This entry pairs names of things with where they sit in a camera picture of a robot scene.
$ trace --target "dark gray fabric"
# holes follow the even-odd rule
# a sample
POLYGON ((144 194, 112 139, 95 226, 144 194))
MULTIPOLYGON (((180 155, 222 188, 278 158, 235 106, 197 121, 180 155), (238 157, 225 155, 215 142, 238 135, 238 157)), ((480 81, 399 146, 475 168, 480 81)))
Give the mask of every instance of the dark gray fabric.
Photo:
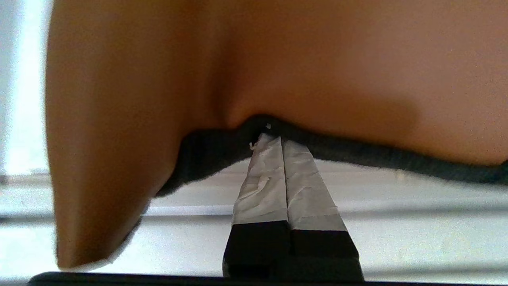
POLYGON ((315 134, 275 117, 259 115, 236 130, 197 130, 189 134, 182 141, 172 176, 157 196, 249 158, 249 143, 256 142, 262 132, 306 145, 316 159, 400 169, 451 181, 508 185, 508 161, 498 166, 448 162, 393 147, 315 134))

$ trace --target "white background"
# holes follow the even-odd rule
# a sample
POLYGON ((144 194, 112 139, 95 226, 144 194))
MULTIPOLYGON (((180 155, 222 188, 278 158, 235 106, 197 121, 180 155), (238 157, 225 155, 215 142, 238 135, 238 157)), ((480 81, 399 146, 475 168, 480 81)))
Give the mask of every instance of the white background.
MULTIPOLYGON (((0 283, 57 270, 42 117, 50 8, 0 1, 0 170, 9 175, 0 186, 0 283)), ((246 164, 154 200, 125 251, 95 271, 220 276, 246 164)), ((318 167, 366 279, 508 284, 508 188, 318 167)))

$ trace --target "white tape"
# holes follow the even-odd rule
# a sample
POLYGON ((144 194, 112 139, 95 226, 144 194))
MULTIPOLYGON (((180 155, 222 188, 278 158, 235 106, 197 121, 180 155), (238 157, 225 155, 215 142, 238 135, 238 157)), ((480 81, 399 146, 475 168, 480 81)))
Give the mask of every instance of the white tape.
POLYGON ((347 231, 309 149, 286 141, 283 157, 291 229, 347 231))
POLYGON ((261 134, 233 207, 233 224, 288 220, 282 140, 261 134))

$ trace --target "tan curved surface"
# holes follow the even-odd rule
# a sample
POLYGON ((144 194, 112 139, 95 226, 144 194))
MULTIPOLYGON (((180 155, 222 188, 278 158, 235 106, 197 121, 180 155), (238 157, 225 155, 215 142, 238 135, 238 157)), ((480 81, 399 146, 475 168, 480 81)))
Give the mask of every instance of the tan curved surface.
POLYGON ((505 1, 56 0, 58 265, 108 257, 181 139, 277 116, 462 163, 508 158, 505 1))

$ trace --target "white surface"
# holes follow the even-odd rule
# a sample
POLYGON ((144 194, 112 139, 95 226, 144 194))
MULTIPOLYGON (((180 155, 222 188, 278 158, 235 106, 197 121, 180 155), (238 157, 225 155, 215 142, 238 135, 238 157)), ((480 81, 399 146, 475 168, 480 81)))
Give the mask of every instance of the white surface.
POLYGON ((43 98, 52 0, 0 2, 0 52, 11 55, 0 73, 8 78, 0 87, 4 91, 0 94, 0 140, 6 151, 0 156, 0 174, 47 173, 43 98))
POLYGON ((282 149, 291 229, 347 231, 309 149, 293 141, 282 149))
POLYGON ((282 140, 261 134, 233 207, 233 223, 288 221, 282 140))
MULTIPOLYGON (((247 164, 155 199, 125 251, 96 272, 220 276, 247 164)), ((366 279, 508 284, 508 188, 317 165, 360 252, 366 279)), ((4 187, 1 194, 7 200, 0 199, 0 212, 9 206, 17 217, 0 224, 1 279, 56 270, 51 218, 22 218, 34 206, 51 213, 50 188, 4 187)))

